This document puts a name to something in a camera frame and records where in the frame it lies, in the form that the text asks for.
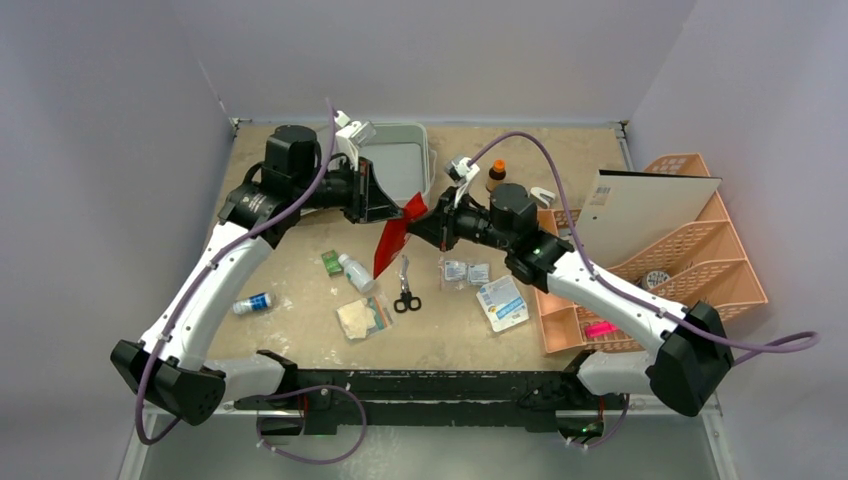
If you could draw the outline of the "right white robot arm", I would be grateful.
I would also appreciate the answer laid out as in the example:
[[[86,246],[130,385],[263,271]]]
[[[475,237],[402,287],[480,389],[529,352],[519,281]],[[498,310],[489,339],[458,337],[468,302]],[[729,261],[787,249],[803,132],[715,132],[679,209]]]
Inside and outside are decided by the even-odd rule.
[[[694,417],[734,364],[714,307],[661,298],[584,259],[574,244],[540,226],[537,206],[520,185],[498,186],[486,207],[450,187],[407,231],[442,252],[461,240],[500,250],[517,281],[588,309],[641,346],[624,354],[582,352],[561,381],[573,406],[607,394],[642,394]]]

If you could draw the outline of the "red first aid pouch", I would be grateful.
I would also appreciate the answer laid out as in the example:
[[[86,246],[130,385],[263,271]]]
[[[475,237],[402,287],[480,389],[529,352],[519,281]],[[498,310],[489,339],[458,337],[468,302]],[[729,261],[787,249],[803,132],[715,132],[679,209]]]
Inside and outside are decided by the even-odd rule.
[[[428,206],[418,192],[402,207],[401,218],[386,222],[374,253],[374,278],[380,277],[407,244],[408,226],[427,212]]]

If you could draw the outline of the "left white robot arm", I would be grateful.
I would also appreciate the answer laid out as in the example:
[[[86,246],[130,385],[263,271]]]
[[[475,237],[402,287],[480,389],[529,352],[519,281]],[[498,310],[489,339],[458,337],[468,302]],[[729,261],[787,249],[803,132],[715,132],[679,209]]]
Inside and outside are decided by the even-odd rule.
[[[268,137],[263,160],[226,196],[206,250],[174,300],[139,340],[120,340],[111,352],[138,407],[149,402],[199,425],[223,402],[257,395],[275,409],[295,402],[298,382],[284,373],[279,355],[212,365],[207,352],[242,287],[302,209],[338,209],[352,224],[401,218],[373,163],[359,153],[375,133],[371,123],[351,121],[331,131],[327,146],[301,125]]]

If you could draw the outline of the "beige gauze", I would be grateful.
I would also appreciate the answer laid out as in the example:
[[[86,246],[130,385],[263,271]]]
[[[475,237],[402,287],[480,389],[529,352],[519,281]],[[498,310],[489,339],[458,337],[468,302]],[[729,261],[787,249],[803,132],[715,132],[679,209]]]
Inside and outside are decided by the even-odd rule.
[[[337,308],[336,318],[350,342],[364,341],[394,324],[381,295],[363,297]]]

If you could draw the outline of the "white plastic bottle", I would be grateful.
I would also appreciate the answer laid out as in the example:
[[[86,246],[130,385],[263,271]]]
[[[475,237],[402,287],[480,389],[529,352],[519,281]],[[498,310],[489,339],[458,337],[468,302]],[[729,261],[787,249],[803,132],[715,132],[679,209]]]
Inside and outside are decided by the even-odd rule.
[[[360,262],[347,254],[340,254],[338,261],[345,277],[358,292],[366,294],[374,288],[373,275]]]

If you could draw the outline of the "brown bottle orange cap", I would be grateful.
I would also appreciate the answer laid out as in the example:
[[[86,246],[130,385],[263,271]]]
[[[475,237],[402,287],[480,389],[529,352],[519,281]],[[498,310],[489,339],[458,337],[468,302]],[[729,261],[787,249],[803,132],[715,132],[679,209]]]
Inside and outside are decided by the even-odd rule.
[[[486,189],[492,193],[499,185],[501,185],[507,176],[506,163],[502,159],[497,159],[488,170],[488,178],[486,181]]]

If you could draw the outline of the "blue white mask packet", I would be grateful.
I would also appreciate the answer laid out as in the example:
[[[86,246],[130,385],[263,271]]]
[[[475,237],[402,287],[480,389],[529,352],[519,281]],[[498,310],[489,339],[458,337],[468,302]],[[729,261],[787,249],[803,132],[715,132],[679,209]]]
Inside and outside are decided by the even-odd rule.
[[[476,298],[494,333],[502,333],[530,318],[527,302],[510,275],[483,285]]]

